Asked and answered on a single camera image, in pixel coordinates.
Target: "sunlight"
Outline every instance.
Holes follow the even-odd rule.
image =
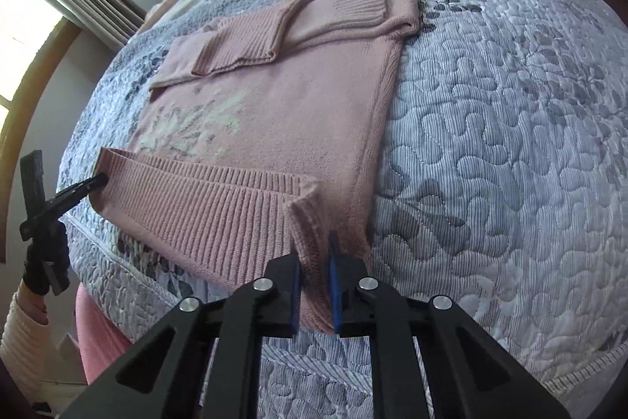
[[[61,18],[45,0],[0,0],[0,95],[13,99],[24,72]]]

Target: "pink sweater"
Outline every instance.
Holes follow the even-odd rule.
[[[130,151],[101,153],[94,209],[230,289],[293,242],[301,319],[329,331],[327,234],[369,260],[379,144],[418,24],[417,0],[288,0],[177,38]]]

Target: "quilted bedspread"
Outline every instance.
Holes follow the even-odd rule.
[[[175,37],[277,1],[211,0],[133,37],[77,124],[59,187],[88,176],[101,146],[126,145]],[[420,9],[382,141],[374,273],[406,296],[451,296],[586,417],[628,356],[628,32],[601,0]],[[194,136],[181,124],[182,146]],[[182,297],[227,293],[86,203],[66,220],[74,269],[133,340]],[[372,416],[361,338],[266,340],[260,382],[260,417]]]

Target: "black mount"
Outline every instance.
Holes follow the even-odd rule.
[[[97,174],[62,190],[46,201],[41,150],[37,149],[20,159],[20,174],[27,216],[20,224],[20,235],[24,242],[33,239],[33,245],[39,248],[38,255],[41,256],[40,262],[50,287],[55,295],[59,295],[70,286],[70,259],[67,246],[60,247],[51,242],[57,235],[57,221],[92,190],[104,187],[108,178],[104,173]]]
[[[341,337],[369,336],[375,419],[427,419],[413,337],[436,419],[568,419],[569,414],[453,301],[402,297],[338,252],[330,236],[330,293]],[[182,300],[107,369],[61,419],[253,419],[262,338],[298,329],[300,266],[294,252],[225,300]]]

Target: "white sleeve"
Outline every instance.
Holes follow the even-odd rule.
[[[18,389],[32,403],[42,380],[50,330],[20,308],[16,295],[4,325],[0,358]]]

